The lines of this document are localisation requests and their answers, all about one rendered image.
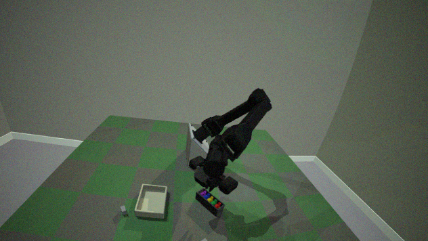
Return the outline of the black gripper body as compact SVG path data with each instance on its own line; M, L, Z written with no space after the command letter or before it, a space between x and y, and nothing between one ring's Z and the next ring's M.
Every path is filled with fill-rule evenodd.
M197 166L202 167L205 163L205 159L206 158L203 158L202 156L197 156L189 162L189 167L193 170L195 170ZM226 178L224 174L216 180L216 184L219 185L220 191L227 195L238 186L238 182L234 178L231 178L230 176Z

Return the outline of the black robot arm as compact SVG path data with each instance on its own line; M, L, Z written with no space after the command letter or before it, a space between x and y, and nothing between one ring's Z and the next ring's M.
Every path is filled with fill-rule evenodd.
M201 144L208 136L215 137L209 145L209 151L204 165L194 173L195 181L202 187L215 185L217 178L221 177L228 165L228 159L234 162L242 154L251 140L254 128L272 109L271 100L262 89L255 89L247 101L235 107L222 116L215 115L201 122L201 127L192 130L194 138ZM220 132L224 126L249 112L238 124ZM235 152L233 153L231 149Z

